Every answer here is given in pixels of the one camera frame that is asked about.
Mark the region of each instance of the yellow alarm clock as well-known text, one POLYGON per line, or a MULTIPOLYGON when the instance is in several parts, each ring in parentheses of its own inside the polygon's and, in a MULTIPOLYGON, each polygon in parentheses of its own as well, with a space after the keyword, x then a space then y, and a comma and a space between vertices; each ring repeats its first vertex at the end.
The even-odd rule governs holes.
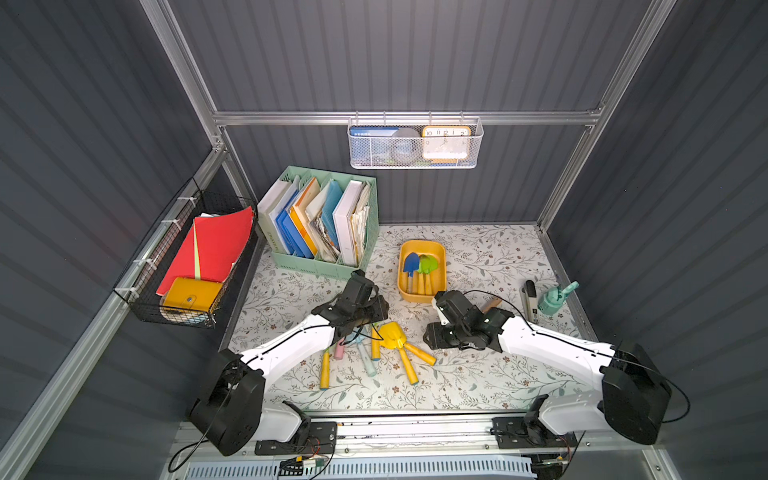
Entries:
POLYGON ((422 156, 432 163, 455 163, 469 156, 472 129, 456 125, 429 125, 422 130, 422 156))

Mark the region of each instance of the gray corrugated wall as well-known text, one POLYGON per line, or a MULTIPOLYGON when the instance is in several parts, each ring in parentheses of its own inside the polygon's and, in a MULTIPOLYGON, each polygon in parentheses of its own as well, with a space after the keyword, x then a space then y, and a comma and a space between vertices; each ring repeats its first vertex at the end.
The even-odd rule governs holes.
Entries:
POLYGON ((550 235, 598 336, 690 395, 683 477, 762 478, 768 3, 678 4, 550 235))
POLYGON ((471 170, 355 170, 345 127, 229 127, 257 195, 288 165, 376 177, 381 223, 536 221, 583 127, 485 127, 471 170))
MULTIPOLYGON (((219 111, 579 111, 648 1, 171 4, 219 111)), ((257 195, 287 165, 350 171, 343 127, 227 130, 257 195)), ((357 173, 382 222, 537 220, 581 131, 489 126, 474 170, 357 173)))
MULTIPOLYGON (((210 145, 137 2, 0 2, 0 39, 2 446, 210 145)), ((214 343, 128 318, 29 478, 153 478, 214 343)))
POLYGON ((220 111, 594 108, 648 1, 173 0, 220 111))

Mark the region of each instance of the yellow wallet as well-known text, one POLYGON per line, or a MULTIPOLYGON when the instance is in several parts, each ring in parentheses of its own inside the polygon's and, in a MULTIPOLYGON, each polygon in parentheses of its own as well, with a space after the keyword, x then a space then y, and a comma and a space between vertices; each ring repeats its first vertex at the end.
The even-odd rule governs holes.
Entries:
POLYGON ((177 277, 170 286, 163 306, 208 311, 221 291, 222 283, 177 277))

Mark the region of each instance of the black wire basket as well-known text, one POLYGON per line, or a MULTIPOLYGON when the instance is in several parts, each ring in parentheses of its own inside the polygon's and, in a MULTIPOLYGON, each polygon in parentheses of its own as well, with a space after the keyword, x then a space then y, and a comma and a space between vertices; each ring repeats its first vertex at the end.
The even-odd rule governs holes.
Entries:
POLYGON ((192 228, 195 217, 199 217, 201 214, 234 214, 248 207, 252 207, 255 212, 256 202, 209 190, 198 190, 195 195, 185 200, 187 203, 176 219, 169 222, 167 231, 158 245, 147 256, 146 260, 141 260, 141 271, 133 285, 118 288, 116 284, 114 292, 128 304, 139 320, 212 329, 216 326, 216 318, 228 321, 232 316, 240 286, 246 280, 248 266, 256 252, 259 240, 255 217, 246 246, 209 310, 162 306, 161 297, 156 294, 157 288, 162 283, 171 262, 173 262, 181 244, 187 237, 187 233, 192 228))

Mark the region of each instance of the blue folder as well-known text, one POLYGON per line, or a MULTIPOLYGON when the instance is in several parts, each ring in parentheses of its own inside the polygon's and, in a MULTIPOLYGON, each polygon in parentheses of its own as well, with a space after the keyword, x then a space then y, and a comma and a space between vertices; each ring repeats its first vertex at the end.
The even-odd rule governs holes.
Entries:
POLYGON ((312 255, 312 250, 310 250, 304 239, 301 237, 299 229, 296 228, 296 225, 293 224, 293 220, 288 216, 287 210, 283 210, 280 213, 277 217, 277 222, 283 227, 283 231, 286 233, 286 238, 290 239, 295 246, 296 251, 294 254, 297 257, 315 258, 315 256, 312 255))
MULTIPOLYGON (((291 196, 290 200, 288 200, 288 203, 286 205, 291 205, 293 203, 293 199, 296 198, 296 195, 298 195, 299 192, 293 192, 293 195, 291 196)), ((293 255, 294 252, 296 252, 296 244, 293 243, 293 238, 288 234, 288 232, 283 229, 283 222, 281 221, 283 215, 286 215, 285 210, 277 214, 277 218, 275 219, 275 227, 277 227, 277 233, 285 240, 286 242, 286 250, 288 251, 289 255, 293 255)))
POLYGON ((326 197, 326 204, 323 205, 323 212, 320 214, 320 219, 323 221, 323 225, 328 230, 328 236, 331 237, 331 241, 336 248, 339 248, 339 237, 336 235, 336 224, 333 222, 333 211, 336 209, 336 205, 341 200, 341 187, 339 182, 331 180, 328 184, 328 197, 326 197))

